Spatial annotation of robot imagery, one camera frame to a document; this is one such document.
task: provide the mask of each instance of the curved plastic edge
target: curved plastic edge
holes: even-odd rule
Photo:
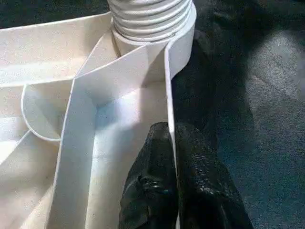
[[[20,105],[21,105],[21,113],[22,113],[22,117],[24,119],[24,122],[25,122],[25,125],[27,125],[28,129],[33,133],[35,134],[37,137],[45,140],[45,141],[50,141],[50,142],[59,142],[61,140],[61,138],[48,138],[48,137],[44,137],[42,135],[40,135],[39,133],[37,133],[30,125],[30,123],[28,122],[28,119],[24,113],[24,97],[25,97],[25,92],[26,92],[26,88],[27,86],[29,86],[29,84],[26,84],[24,85],[23,87],[23,90],[22,90],[22,96],[21,96],[21,102],[20,102]]]
[[[177,170],[177,153],[176,153],[176,137],[175,137],[175,120],[173,111],[173,94],[172,94],[172,78],[181,71],[188,63],[193,43],[193,35],[196,21],[196,8],[192,3],[192,14],[188,28],[185,28],[184,33],[177,36],[175,39],[168,42],[164,50],[164,67],[165,67],[165,86],[167,97],[167,115],[168,127],[172,138],[173,156],[178,181]],[[178,213],[176,229],[180,228],[180,217]]]

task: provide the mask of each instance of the white plastic panel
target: white plastic panel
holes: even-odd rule
[[[0,30],[0,84],[74,77],[110,20],[106,13]]]
[[[17,229],[51,187],[58,146],[28,131],[0,165],[0,228]]]

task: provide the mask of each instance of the white plastic container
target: white plastic container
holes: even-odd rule
[[[116,33],[109,13],[0,31],[12,39],[14,30],[24,33],[27,50],[33,51],[40,43],[46,47],[33,57],[24,52],[18,60],[9,53],[19,52],[23,41],[2,44],[7,49],[0,63],[6,78],[0,94],[7,99],[0,104],[0,122],[18,121],[7,122],[7,131],[15,132],[2,138],[4,145],[13,140],[17,146],[0,165],[0,193],[17,189],[13,197],[18,203],[0,197],[10,212],[3,217],[4,209],[0,209],[0,228],[117,228],[123,185],[150,126],[168,121],[174,140],[171,79],[189,60],[195,18],[192,4],[183,29],[171,39],[154,43],[130,41]],[[75,44],[65,43],[65,35],[47,40],[41,34],[61,32],[69,34],[70,42],[76,39]],[[93,40],[95,46],[87,46]],[[61,50],[64,44],[67,53]],[[53,68],[59,57],[65,63],[60,71]],[[81,61],[65,73],[74,57]],[[40,62],[40,74],[29,74]],[[19,180],[20,187],[7,189],[4,177],[12,179],[10,167],[17,165],[21,177],[29,177]],[[30,177],[39,192],[24,188],[22,183]],[[23,209],[31,200],[30,208]]]

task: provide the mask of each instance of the black fabric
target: black fabric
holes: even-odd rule
[[[167,123],[151,126],[125,183],[119,229],[174,229],[177,181]]]
[[[252,229],[226,167],[204,135],[190,124],[176,125],[182,229]]]
[[[192,57],[172,81],[175,119],[217,138],[211,148],[255,228],[304,228],[305,3],[194,2]]]

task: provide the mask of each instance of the black rubber glove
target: black rubber glove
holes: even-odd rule
[[[201,132],[176,125],[182,229],[252,229],[242,199]]]
[[[176,174],[167,123],[154,124],[128,173],[119,229],[173,229],[178,215]]]

